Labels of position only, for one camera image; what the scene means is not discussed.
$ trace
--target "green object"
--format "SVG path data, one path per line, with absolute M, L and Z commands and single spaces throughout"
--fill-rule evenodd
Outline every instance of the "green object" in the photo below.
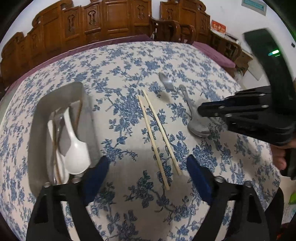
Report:
M 268 56 L 271 56 L 271 55 L 273 55 L 273 54 L 277 54 L 277 53 L 279 53 L 279 50 L 278 50 L 278 49 L 275 50 L 275 51 L 272 51 L 271 53 L 269 53 Z
M 291 197 L 290 197 L 290 201 L 289 201 L 289 204 L 292 205 L 292 204 L 296 204 L 296 192 L 294 192 Z

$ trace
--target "table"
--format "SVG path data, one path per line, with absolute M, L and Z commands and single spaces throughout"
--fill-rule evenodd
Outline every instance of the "table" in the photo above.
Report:
M 214 61 L 187 44 L 134 42 L 109 45 L 60 59 L 27 77 L 12 98 L 0 126 L 0 211 L 13 232 L 25 240 L 36 201 L 28 185 L 27 149 L 34 108 L 40 98 L 60 86 L 81 81 L 92 97 L 99 149 L 110 158 L 103 187 L 90 203 L 90 213 L 105 240 L 187 241 L 197 232 L 208 210 L 188 172 L 186 157 L 228 182 L 251 180 L 264 209 L 279 186 L 269 144 L 228 132 L 209 122 L 211 135 L 187 130 L 190 111 L 183 98 L 169 93 L 158 79 L 163 71 L 184 84 L 194 101 L 221 100 L 240 86 Z M 158 112 L 183 175 L 172 164 L 156 121 L 148 109 L 170 190 L 159 181 L 137 94 L 145 89 Z M 230 222 L 233 204 L 223 220 L 221 237 Z M 69 207 L 65 220 L 73 230 Z

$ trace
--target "green led light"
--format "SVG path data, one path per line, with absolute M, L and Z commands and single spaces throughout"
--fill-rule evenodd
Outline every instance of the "green led light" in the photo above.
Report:
M 277 53 L 279 53 L 279 50 L 278 50 L 278 49 L 275 50 L 275 51 L 272 51 L 271 53 L 269 53 L 268 56 L 271 56 L 271 55 L 273 55 L 273 54 L 277 54 Z

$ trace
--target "wall sign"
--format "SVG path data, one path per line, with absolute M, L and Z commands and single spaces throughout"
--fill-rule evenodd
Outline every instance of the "wall sign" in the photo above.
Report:
M 266 16 L 266 3 L 259 0 L 242 0 L 242 6 L 250 8 L 262 15 Z

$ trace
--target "framed sign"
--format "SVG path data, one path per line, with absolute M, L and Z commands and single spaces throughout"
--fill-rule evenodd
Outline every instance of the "framed sign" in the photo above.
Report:
M 266 3 L 259 0 L 242 0 L 242 6 L 250 8 L 262 15 L 266 16 Z
M 226 26 L 221 24 L 221 23 L 218 23 L 214 20 L 212 20 L 212 23 L 211 23 L 211 31 L 219 34 L 219 35 L 222 35 L 224 36 L 225 35 L 225 32 L 226 32 Z

